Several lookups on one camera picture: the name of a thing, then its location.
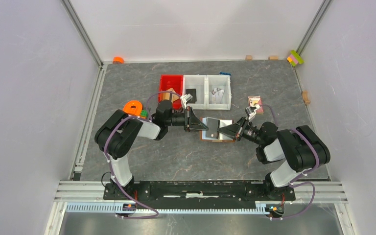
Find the brown leather card holder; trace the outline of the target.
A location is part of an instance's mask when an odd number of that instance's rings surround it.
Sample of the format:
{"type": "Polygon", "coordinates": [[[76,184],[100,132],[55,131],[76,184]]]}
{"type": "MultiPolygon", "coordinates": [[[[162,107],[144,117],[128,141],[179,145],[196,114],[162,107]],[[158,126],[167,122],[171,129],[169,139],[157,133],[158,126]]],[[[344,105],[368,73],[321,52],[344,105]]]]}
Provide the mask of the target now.
{"type": "Polygon", "coordinates": [[[208,130],[200,131],[200,140],[209,142],[235,142],[235,140],[219,132],[219,128],[233,124],[232,119],[217,119],[213,117],[202,117],[200,119],[208,126],[208,130]]]}

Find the dark grey credit card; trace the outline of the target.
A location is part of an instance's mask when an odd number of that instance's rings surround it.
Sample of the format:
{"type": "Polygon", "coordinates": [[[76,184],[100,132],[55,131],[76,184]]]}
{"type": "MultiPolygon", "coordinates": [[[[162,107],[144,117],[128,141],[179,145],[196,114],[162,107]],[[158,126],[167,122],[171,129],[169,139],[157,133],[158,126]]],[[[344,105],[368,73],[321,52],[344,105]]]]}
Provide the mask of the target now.
{"type": "Polygon", "coordinates": [[[208,130],[205,131],[205,137],[208,139],[218,139],[220,120],[213,117],[207,117],[206,125],[208,127],[208,130]]]}

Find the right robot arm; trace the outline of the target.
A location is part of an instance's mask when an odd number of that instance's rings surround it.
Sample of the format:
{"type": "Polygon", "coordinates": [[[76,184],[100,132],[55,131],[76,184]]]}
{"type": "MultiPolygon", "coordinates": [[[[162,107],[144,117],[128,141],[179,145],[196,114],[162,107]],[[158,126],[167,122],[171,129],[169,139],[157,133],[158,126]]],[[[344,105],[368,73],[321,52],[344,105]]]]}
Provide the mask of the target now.
{"type": "Polygon", "coordinates": [[[262,164],[283,161],[263,181],[263,194],[270,200],[281,196],[283,188],[292,186],[300,177],[330,162],[328,147],[307,125],[279,130],[272,122],[256,127],[243,117],[218,131],[236,141],[256,143],[256,156],[262,164]]]}

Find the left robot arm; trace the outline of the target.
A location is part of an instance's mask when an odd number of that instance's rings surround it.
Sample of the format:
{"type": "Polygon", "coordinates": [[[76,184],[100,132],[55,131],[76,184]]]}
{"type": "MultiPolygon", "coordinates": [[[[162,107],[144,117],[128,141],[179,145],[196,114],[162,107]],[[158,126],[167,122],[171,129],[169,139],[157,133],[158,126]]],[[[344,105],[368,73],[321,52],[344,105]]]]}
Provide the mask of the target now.
{"type": "Polygon", "coordinates": [[[119,109],[96,132],[94,141],[105,154],[111,179],[117,184],[115,192],[121,199],[129,199],[134,194],[128,152],[135,139],[142,137],[159,141],[168,133],[169,126],[182,126],[186,132],[209,129],[190,106],[176,111],[171,101],[163,100],[159,102],[152,120],[141,120],[119,109]]]}

